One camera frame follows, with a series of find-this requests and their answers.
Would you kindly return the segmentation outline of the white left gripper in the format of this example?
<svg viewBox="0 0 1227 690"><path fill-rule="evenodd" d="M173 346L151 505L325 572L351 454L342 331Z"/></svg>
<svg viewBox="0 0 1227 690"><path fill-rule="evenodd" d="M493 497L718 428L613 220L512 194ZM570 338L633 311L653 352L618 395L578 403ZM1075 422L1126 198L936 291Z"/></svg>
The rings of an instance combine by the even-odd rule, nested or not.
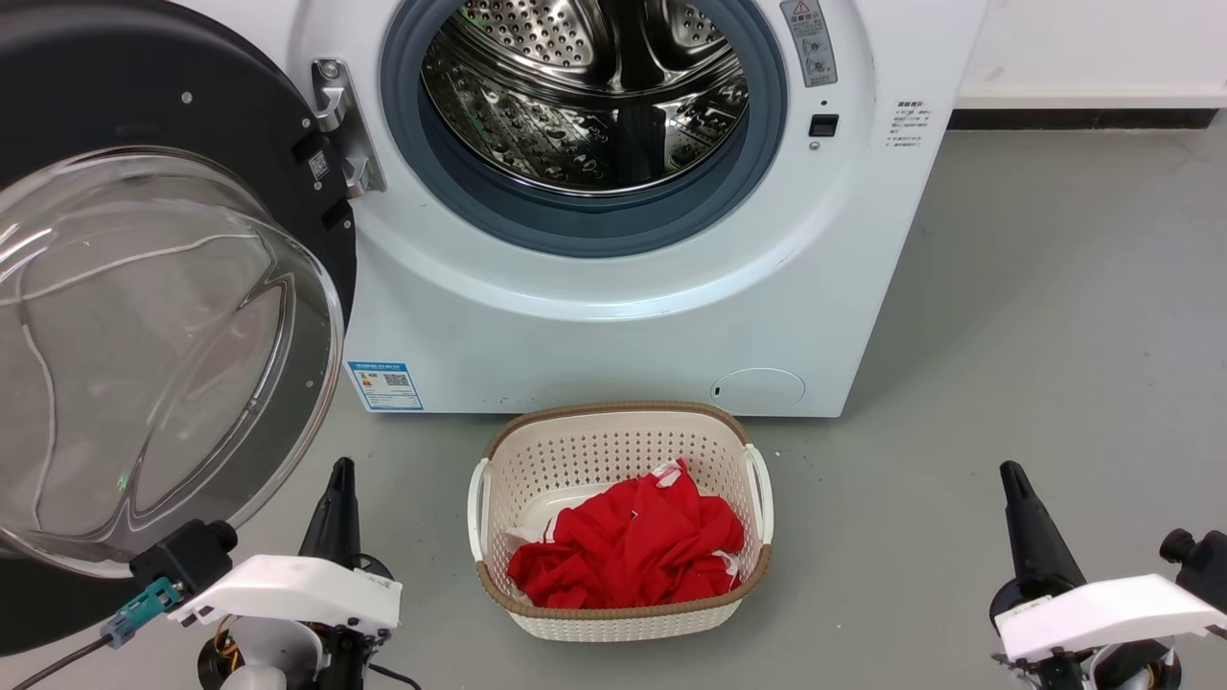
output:
<svg viewBox="0 0 1227 690"><path fill-rule="evenodd" d="M225 621L244 669L362 665L399 629L402 584L342 566L362 551L360 537L355 460L337 458L299 556L249 557L171 611L171 620L183 626Z"/></svg>

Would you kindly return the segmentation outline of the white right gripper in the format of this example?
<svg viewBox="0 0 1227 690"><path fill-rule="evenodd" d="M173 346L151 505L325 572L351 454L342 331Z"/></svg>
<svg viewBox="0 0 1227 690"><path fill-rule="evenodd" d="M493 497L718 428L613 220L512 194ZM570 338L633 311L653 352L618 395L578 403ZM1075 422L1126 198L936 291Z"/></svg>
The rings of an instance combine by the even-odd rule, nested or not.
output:
<svg viewBox="0 0 1227 690"><path fill-rule="evenodd" d="M1169 580L1141 575L1087 584L1052 514L1017 462L1000 467L1007 498L1009 555L1014 577L993 625L1004 665L1036 665L1059 654L1183 634L1227 634L1227 572L1180 572Z"/></svg>

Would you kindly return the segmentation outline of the round black glass washer door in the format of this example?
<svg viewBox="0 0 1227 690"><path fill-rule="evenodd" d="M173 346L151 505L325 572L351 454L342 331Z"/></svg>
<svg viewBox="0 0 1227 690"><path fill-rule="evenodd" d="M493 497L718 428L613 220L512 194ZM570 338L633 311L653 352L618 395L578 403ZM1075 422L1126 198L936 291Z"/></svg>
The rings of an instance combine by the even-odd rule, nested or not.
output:
<svg viewBox="0 0 1227 690"><path fill-rule="evenodd" d="M271 56L168 0L0 0L0 658L276 494L355 277L340 156Z"/></svg>

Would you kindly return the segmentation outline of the white front-load washing machine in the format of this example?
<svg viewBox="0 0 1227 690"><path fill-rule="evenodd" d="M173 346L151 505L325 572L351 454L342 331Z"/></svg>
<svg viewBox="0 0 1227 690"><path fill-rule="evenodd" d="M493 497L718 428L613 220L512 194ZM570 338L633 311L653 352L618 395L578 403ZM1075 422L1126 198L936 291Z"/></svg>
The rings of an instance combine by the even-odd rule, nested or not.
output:
<svg viewBox="0 0 1227 690"><path fill-rule="evenodd" d="M491 239L406 165L382 109L380 52L402 0L173 0L244 36L314 101L342 58L387 192L352 201L345 362L402 362L422 413L571 403L710 403L739 370L785 370L845 410L933 173L989 0L818 0L838 82L807 88L783 0L753 0L782 55L787 118L771 169L726 219L639 255L578 259Z"/></svg>

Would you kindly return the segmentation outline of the silver metal door hinge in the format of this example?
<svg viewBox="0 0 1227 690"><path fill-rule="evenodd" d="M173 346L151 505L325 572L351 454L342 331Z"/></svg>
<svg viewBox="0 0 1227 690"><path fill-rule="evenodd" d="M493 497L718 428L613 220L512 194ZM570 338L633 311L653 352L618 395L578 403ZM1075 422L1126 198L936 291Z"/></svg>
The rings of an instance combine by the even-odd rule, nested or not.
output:
<svg viewBox="0 0 1227 690"><path fill-rule="evenodd" d="M347 196L387 192L380 157L371 138L360 96L342 58L317 58L312 64L315 117L340 156Z"/></svg>

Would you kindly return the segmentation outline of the blue energy label sticker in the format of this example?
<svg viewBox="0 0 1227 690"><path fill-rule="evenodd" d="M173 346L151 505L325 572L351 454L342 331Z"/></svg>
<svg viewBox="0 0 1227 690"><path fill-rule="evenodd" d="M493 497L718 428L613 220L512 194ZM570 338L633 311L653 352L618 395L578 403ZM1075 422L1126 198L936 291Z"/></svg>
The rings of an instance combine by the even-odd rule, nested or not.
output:
<svg viewBox="0 0 1227 690"><path fill-rule="evenodd" d="M372 413L421 413L425 403L402 362L347 361L364 409Z"/></svg>

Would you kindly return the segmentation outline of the cream perforated laundry basket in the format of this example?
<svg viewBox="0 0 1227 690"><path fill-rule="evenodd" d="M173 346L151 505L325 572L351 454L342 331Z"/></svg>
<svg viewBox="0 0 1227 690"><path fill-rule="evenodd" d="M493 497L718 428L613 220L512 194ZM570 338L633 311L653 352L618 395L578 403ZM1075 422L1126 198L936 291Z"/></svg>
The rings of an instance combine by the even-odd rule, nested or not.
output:
<svg viewBox="0 0 1227 690"><path fill-rule="evenodd" d="M745 528L742 584L676 607L548 609L507 576L528 537L561 510L682 458L701 494L724 498ZM775 506L771 471L728 413L693 401L611 401L517 417L472 471L467 529L479 583L528 634L548 641L617 643L715 629L761 584L771 564Z"/></svg>

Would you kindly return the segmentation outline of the red garment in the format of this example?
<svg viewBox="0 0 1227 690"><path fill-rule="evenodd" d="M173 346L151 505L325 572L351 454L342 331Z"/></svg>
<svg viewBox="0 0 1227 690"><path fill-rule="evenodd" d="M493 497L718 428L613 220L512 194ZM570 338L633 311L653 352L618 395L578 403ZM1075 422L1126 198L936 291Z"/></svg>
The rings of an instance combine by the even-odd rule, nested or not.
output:
<svg viewBox="0 0 1227 690"><path fill-rule="evenodd" d="M506 568L534 607L676 607L742 584L745 528L682 458L564 508Z"/></svg>

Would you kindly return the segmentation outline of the round white filter cover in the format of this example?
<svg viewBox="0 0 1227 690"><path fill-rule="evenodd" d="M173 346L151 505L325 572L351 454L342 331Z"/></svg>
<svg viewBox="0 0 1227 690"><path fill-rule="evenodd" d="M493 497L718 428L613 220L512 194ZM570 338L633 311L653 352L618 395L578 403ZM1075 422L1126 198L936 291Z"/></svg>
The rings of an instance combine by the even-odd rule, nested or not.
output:
<svg viewBox="0 0 1227 690"><path fill-rule="evenodd" d="M710 384L715 406L737 416L778 417L802 401L805 384L791 372L767 367L739 370Z"/></svg>

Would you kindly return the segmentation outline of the steel perforated washer drum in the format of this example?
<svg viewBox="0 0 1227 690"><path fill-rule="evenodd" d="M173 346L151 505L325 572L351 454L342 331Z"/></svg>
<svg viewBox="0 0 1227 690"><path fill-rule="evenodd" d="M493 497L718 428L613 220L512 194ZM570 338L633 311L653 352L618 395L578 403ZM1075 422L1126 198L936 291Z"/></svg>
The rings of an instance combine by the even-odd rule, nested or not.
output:
<svg viewBox="0 0 1227 690"><path fill-rule="evenodd" d="M687 176L748 108L748 80L691 0L465 0L421 79L474 157L564 196Z"/></svg>

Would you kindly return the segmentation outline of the grey warning sticker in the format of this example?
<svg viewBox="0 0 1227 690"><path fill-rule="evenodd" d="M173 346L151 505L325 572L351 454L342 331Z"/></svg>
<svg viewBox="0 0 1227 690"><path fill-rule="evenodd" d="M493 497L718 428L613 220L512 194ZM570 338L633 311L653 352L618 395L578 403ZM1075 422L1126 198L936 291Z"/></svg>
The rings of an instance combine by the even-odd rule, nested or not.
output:
<svg viewBox="0 0 1227 690"><path fill-rule="evenodd" d="M838 69L829 26L818 0L783 0L783 16L800 61L802 83L807 88L838 82Z"/></svg>

